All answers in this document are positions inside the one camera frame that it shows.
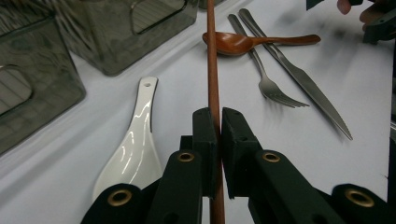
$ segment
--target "metal fork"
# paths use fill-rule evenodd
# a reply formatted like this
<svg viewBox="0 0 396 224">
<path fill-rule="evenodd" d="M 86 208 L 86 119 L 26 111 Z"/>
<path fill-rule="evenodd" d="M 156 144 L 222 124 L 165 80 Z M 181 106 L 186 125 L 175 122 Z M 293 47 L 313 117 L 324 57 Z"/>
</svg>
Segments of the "metal fork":
<svg viewBox="0 0 396 224">
<path fill-rule="evenodd" d="M 230 21 L 231 25 L 238 34 L 247 35 L 244 28 L 242 27 L 241 22 L 234 14 L 230 14 L 228 16 L 228 20 Z M 265 73 L 264 66 L 262 65 L 262 60 L 260 60 L 259 54 L 255 49 L 251 49 L 249 51 L 249 55 L 253 58 L 253 60 L 260 69 L 262 80 L 259 83 L 259 89 L 264 97 L 267 97 L 281 105 L 285 105 L 293 108 L 299 106 L 309 106 L 307 104 L 291 99 L 289 96 L 287 96 L 285 93 L 283 93 L 280 90 L 280 88 L 276 85 L 276 83 L 273 80 L 271 80 Z"/>
</svg>

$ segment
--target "ceramic spoon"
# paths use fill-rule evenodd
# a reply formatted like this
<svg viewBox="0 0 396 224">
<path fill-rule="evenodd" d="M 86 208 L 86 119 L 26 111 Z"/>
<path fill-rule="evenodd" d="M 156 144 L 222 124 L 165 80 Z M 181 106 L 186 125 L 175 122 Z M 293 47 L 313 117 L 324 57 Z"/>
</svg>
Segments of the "ceramic spoon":
<svg viewBox="0 0 396 224">
<path fill-rule="evenodd" d="M 119 184 L 141 189 L 163 174 L 151 133 L 151 108 L 158 78 L 143 77 L 139 82 L 134 115 L 120 146 L 96 180 L 93 200 L 103 190 Z"/>
</svg>

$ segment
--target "chopstick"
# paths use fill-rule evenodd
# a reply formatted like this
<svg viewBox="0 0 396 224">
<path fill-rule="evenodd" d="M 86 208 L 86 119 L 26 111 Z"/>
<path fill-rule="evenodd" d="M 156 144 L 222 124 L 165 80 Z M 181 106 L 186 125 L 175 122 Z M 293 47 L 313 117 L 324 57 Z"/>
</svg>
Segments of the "chopstick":
<svg viewBox="0 0 396 224">
<path fill-rule="evenodd" d="M 219 80 L 216 50 L 215 6 L 214 0 L 207 0 L 207 84 L 209 109 L 212 114 L 216 136 L 220 143 Z M 224 192 L 222 182 L 221 144 L 218 144 L 218 173 L 216 198 L 210 200 L 210 223 L 224 224 Z"/>
</svg>

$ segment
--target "white surface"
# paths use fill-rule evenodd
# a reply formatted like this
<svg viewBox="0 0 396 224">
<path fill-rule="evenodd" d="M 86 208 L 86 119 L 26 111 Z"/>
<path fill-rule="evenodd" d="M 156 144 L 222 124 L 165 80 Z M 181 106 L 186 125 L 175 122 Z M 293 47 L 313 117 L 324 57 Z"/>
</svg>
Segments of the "white surface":
<svg viewBox="0 0 396 224">
<path fill-rule="evenodd" d="M 322 115 L 263 47 L 257 51 L 268 76 L 287 95 L 311 106 L 293 109 L 265 100 L 248 55 L 219 56 L 220 104 L 242 112 L 262 146 L 286 155 L 314 187 L 330 193 L 335 185 L 352 183 L 385 199 L 394 42 L 361 43 L 359 15 L 370 5 L 367 1 L 347 16 L 335 4 L 324 1 L 307 12 L 303 0 L 253 0 L 245 7 L 268 35 L 322 38 L 313 46 L 279 48 L 326 94 L 353 141 Z M 218 7 L 218 31 L 233 31 L 226 16 L 239 8 Z M 87 97 L 0 158 L 0 223 L 82 220 L 97 176 L 128 129 L 138 80 L 145 76 L 159 79 L 152 128 L 164 167 L 178 150 L 180 136 L 192 133 L 192 112 L 207 106 L 206 45 L 200 41 L 204 32 L 205 13 L 200 12 L 190 32 L 170 40 L 181 45 L 175 51 L 159 48 L 117 77 L 105 77 L 75 57 Z M 203 223 L 208 223 L 207 211 L 205 200 Z M 246 199 L 226 200 L 225 211 L 227 223 L 252 223 Z"/>
</svg>

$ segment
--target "brown spoon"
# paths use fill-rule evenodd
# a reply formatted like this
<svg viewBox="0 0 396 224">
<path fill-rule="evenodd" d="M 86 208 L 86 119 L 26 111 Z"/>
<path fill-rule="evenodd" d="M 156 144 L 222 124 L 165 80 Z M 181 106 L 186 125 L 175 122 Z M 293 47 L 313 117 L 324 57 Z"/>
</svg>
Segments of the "brown spoon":
<svg viewBox="0 0 396 224">
<path fill-rule="evenodd" d="M 207 41 L 207 33 L 202 35 Z M 226 55 L 241 55 L 253 49 L 256 45 L 279 43 L 284 45 L 310 45 L 320 41 L 318 35 L 303 35 L 295 37 L 250 37 L 245 35 L 216 32 L 216 49 Z"/>
</svg>

